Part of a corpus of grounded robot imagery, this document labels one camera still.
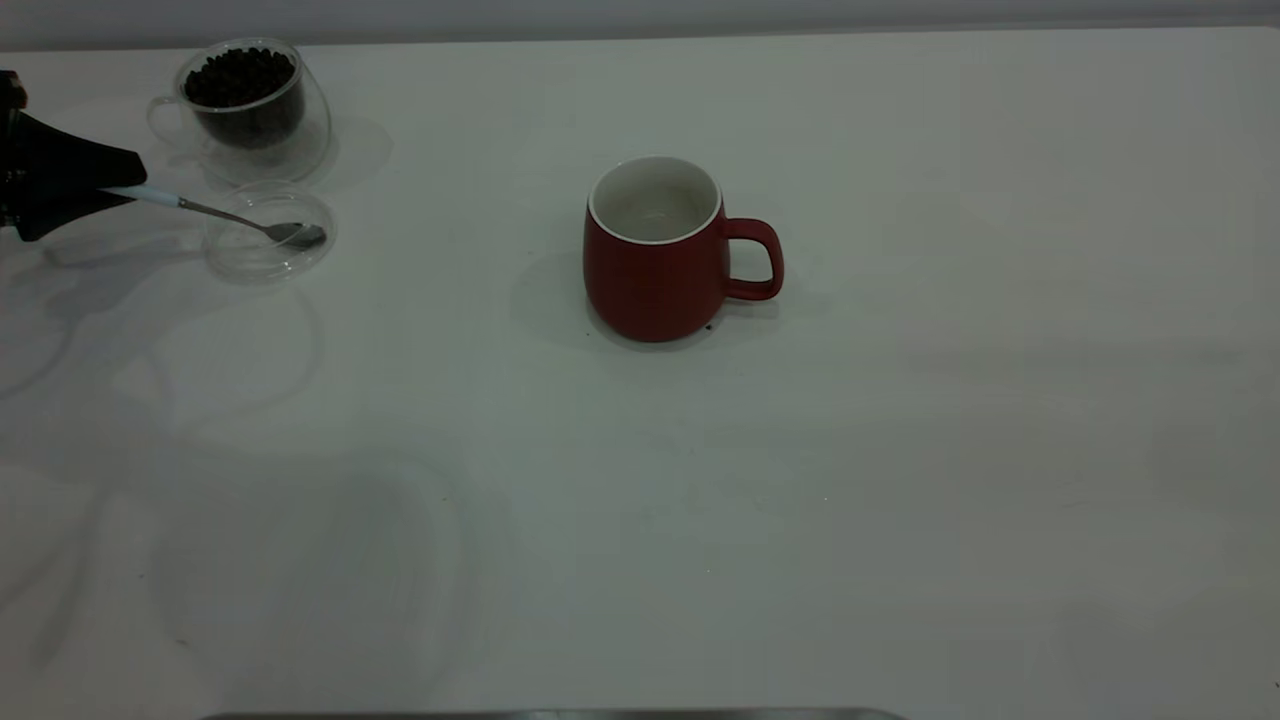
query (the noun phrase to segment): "coffee bean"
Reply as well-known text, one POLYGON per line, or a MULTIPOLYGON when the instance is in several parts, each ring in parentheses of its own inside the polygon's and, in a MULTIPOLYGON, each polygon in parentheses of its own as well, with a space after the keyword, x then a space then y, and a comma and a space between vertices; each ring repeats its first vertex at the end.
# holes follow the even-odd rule
MULTIPOLYGON (((205 108, 238 108, 279 92, 297 68, 288 55, 265 47, 237 47, 210 58, 187 76, 182 91, 205 108)), ((305 111, 302 86, 294 85, 270 102, 234 113, 197 113, 200 123, 220 142, 260 149, 289 137, 305 111)))

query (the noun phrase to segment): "spoon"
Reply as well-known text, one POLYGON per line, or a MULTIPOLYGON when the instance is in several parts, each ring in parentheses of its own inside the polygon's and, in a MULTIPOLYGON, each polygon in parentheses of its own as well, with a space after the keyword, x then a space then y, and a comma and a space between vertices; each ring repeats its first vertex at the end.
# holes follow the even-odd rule
POLYGON ((174 195, 172 192, 165 192, 163 190, 156 190, 145 184, 136 184, 132 187, 104 187, 105 192, 113 195, 122 195, 124 197, 132 197, 134 200, 146 200, 147 202, 155 202, 156 205, 164 205, 165 208, 179 208, 182 210, 193 210, 196 213, 204 213, 206 215, 212 215, 215 218, 221 218, 224 220, 230 220, 233 223, 239 223, 246 227, 251 227, 266 237, 271 238, 271 242, 279 242, 297 251, 310 250, 317 245, 321 245, 325 240, 324 228, 320 225, 311 225, 303 223, 276 223, 274 225, 260 225, 257 223, 246 220, 239 215, 232 215, 230 213, 224 213, 216 208, 210 208, 209 205, 201 205, 200 202, 192 202, 186 197, 174 195))

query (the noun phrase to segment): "glass cup handle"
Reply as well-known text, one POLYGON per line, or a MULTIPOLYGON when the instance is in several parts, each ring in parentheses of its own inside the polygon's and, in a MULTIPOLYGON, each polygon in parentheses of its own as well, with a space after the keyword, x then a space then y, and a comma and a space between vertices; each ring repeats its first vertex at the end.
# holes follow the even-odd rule
POLYGON ((168 128, 159 122, 156 111, 165 105, 178 108, 179 102, 177 97, 169 95, 152 99, 151 104, 147 105, 147 126, 156 137, 170 146, 177 147, 178 150, 191 150, 191 143, 182 136, 180 129, 168 128))

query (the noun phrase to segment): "red mug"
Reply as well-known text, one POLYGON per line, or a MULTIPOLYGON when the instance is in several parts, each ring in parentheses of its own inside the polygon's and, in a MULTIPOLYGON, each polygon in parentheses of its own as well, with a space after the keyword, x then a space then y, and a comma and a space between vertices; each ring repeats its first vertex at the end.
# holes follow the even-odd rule
POLYGON ((724 217, 719 186, 678 158, 639 158, 595 182, 586 201, 582 274, 600 318, 632 340, 684 337, 726 297, 768 300, 782 288, 782 246, 767 223, 724 217), (773 277, 728 277, 728 241, 754 240, 773 277))

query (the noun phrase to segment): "mug handle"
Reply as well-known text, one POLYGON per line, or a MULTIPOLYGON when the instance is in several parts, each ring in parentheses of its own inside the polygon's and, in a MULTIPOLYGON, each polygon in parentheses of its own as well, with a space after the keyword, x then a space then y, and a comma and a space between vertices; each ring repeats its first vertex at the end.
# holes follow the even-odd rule
POLYGON ((740 281, 728 279, 728 296, 735 300, 768 300, 782 290, 782 245, 778 243, 778 233, 763 220, 749 220, 746 218, 733 218, 728 220, 726 231, 731 240, 754 240, 769 251, 769 265, 773 268, 773 277, 767 281, 740 281))
POLYGON ((177 147, 178 150, 191 150, 191 143, 188 143, 182 137, 180 131, 169 129, 163 124, 160 124, 160 122, 156 119, 156 111, 165 105, 179 106, 179 102, 177 97, 173 97, 170 95, 161 95, 160 97, 154 97, 151 102, 147 105, 147 127, 151 128, 151 132, 155 133, 156 137, 159 137, 161 141, 170 145, 172 147, 177 147))

